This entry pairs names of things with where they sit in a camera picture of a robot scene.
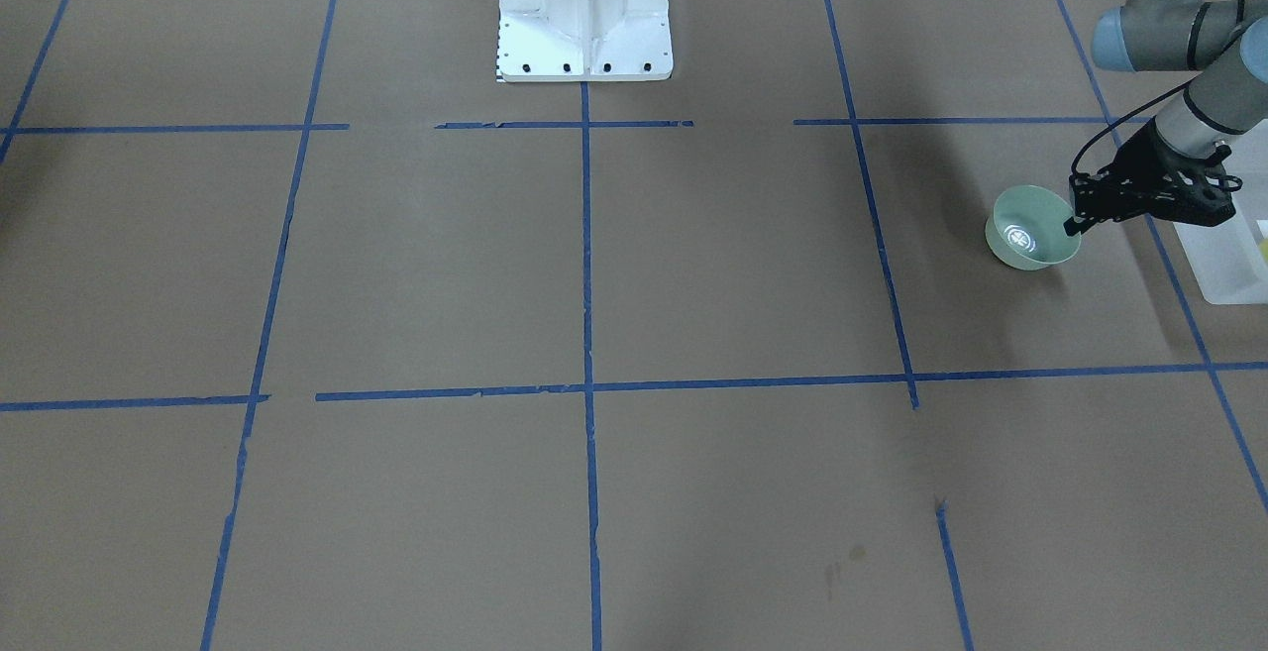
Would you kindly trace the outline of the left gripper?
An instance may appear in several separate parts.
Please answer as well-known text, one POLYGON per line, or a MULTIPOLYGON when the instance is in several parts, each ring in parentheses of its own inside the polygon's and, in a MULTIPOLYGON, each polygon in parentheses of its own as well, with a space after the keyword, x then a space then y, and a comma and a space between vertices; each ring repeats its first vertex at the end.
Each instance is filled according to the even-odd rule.
POLYGON ((1186 213, 1173 175, 1177 154, 1148 122, 1115 151, 1115 159, 1097 173, 1083 173, 1082 157, 1089 141, 1071 162, 1069 187, 1073 216, 1063 222, 1068 237, 1083 233, 1106 221, 1122 222, 1137 216, 1178 221, 1186 213))

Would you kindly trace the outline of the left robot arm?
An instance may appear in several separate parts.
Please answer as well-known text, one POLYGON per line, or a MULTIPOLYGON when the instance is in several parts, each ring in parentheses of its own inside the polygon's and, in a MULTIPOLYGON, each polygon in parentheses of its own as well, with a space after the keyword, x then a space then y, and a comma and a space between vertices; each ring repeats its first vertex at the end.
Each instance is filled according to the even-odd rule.
POLYGON ((1224 160, 1265 119, 1265 28, 1264 0, 1123 0, 1101 15, 1098 67, 1189 79, 1154 99, 1156 113, 1104 168, 1071 162, 1068 236, 1137 216, 1200 227, 1232 218, 1241 180, 1224 160))

